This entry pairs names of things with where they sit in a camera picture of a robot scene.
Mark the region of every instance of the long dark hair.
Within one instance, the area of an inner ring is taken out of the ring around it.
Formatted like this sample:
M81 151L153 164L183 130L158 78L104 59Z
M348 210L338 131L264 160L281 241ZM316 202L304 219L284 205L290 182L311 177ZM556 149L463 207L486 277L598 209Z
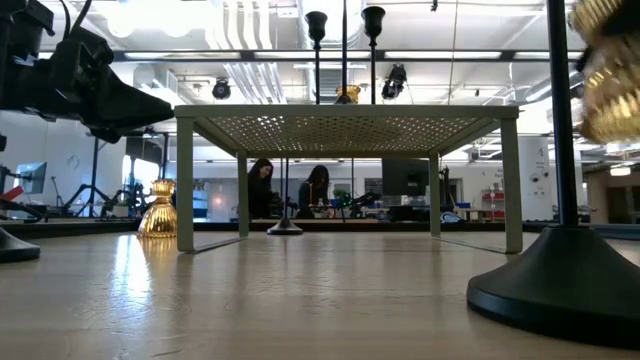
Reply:
M269 175L267 175L265 178L260 178L260 169L265 166L271 167L271 171L269 171ZM271 186L271 176L273 176L273 164L271 164L271 161L269 161L268 159L258 159L256 163L253 164L248 174L249 182L262 181L269 184L269 186Z
M324 178L324 184L320 185L320 179ZM318 188L322 192L326 192L329 189L329 170L324 165L316 165L316 167L311 170L311 174L309 174L309 178L307 179L309 184L313 184L315 188Z

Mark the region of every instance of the spotlight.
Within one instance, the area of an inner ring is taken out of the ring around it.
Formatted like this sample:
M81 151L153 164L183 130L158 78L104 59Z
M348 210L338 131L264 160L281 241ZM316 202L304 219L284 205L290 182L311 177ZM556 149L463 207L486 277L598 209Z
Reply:
M382 98L385 100L392 100L398 97L402 90L404 90L404 83L407 81L407 72L404 70L404 65L393 64L393 69L389 73L389 77L384 82L382 88Z
M231 96L231 88L229 87L229 79L227 78L217 78L216 85L213 87L213 91L211 92L213 97L218 100L226 100Z

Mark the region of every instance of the person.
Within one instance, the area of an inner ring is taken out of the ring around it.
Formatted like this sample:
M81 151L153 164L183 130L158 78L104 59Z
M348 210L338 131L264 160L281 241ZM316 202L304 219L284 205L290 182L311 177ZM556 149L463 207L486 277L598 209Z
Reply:
M318 205L320 199L324 205L329 205L329 170L324 165L316 165L311 170L307 181L300 185L298 191L298 218L313 218L310 205Z
M248 174L249 215L252 219L264 219L271 215L270 205L274 193L271 192L273 165L267 159L258 159Z

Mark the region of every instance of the ceiling duct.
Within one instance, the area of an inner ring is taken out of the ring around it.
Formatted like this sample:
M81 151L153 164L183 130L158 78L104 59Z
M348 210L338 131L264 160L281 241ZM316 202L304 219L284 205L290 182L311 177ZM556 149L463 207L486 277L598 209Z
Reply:
M336 2L322 0L296 0L298 7L298 28L300 39L306 49L313 48L313 42L307 36L309 25L304 16L311 11L321 11L328 17L325 25L326 35L321 42L324 50L340 50L342 47L342 6ZM362 19L360 13L367 6L364 0L347 0L347 48L358 48L362 34ZM309 100L315 96L315 73L312 66L306 70ZM320 69L320 103L333 104L336 101L336 89L342 85L340 69ZM353 70L347 70L347 82L353 81Z

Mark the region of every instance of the desk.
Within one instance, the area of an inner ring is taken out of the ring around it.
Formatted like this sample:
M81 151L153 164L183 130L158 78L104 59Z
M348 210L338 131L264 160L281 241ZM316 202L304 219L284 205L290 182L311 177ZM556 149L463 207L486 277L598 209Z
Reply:
M500 129L504 154L507 241L504 252L522 250L522 209L516 119L513 106L425 105L185 105L177 118L178 249L194 247L193 133L238 162L239 237L249 234L247 158L429 158L430 202L440 203L439 160ZM440 211L431 211L431 234L440 235Z

